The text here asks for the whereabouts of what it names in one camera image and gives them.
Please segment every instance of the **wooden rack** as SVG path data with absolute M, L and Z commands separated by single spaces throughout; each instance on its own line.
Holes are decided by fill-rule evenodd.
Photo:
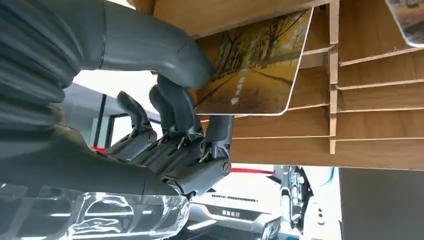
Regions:
M 200 39 L 312 7 L 289 111 L 236 118 L 231 160 L 424 170 L 424 51 L 385 0 L 156 0 L 153 15 Z

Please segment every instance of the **card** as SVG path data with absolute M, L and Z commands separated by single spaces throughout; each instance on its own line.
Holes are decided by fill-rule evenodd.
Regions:
M 424 1 L 386 0 L 386 3 L 406 43 L 424 47 Z
M 289 107 L 313 9 L 201 39 L 216 75 L 195 92 L 201 115 L 281 115 Z

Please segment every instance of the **machine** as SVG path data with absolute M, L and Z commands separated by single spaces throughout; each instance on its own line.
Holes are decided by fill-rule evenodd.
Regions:
M 233 118 L 206 134 L 188 88 L 214 68 L 180 29 L 105 0 L 0 0 L 1 240 L 163 239 L 188 218 L 189 200 L 231 169 Z M 80 70 L 160 73 L 150 99 L 164 136 L 143 108 L 118 101 L 133 131 L 107 153 L 59 125 Z

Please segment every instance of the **robotic arm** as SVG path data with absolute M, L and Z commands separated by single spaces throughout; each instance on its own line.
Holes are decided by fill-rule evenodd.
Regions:
M 106 0 L 0 0 L 0 13 L 0 201 L 13 203 L 5 211 L 16 213 L 3 214 L 13 225 L 0 231 L 0 239 L 20 239 L 24 233 L 34 237 L 30 233 L 36 225 L 22 222 L 25 209 L 38 204 L 31 200 L 57 201 L 64 196 L 80 206 L 69 212 L 73 227 L 59 229 L 68 231 L 67 236 L 79 228 L 84 233 L 130 236 L 141 216 L 155 212 L 136 211 L 135 206 L 153 206 L 158 200 L 160 216 L 168 217 L 141 221 L 156 223 L 151 231 L 145 226 L 138 232 L 149 236 L 141 239 L 176 234 L 184 224 L 173 224 L 185 223 L 180 219 L 185 216 L 182 198 L 206 192 L 231 169 L 232 117 L 211 117 L 204 136 L 185 89 L 202 87 L 214 73 L 201 50 L 180 29 Z M 63 89 L 82 69 L 160 73 L 150 99 L 165 136 L 155 141 L 144 110 L 124 93 L 118 100 L 133 113 L 134 130 L 106 154 L 89 149 L 76 130 L 58 125 L 62 113 L 51 103 L 63 101 Z M 26 203 L 15 204 L 16 196 Z M 105 217 L 88 219 L 103 216 L 90 212 L 93 206 L 110 209 L 96 205 L 100 202 L 130 208 L 130 226 L 117 226 L 120 221 L 108 222 Z M 169 217 L 174 209 L 169 206 L 181 207 L 177 216 Z M 172 231 L 154 235 L 158 226 Z M 48 232 L 42 239 L 59 239 L 55 234 Z

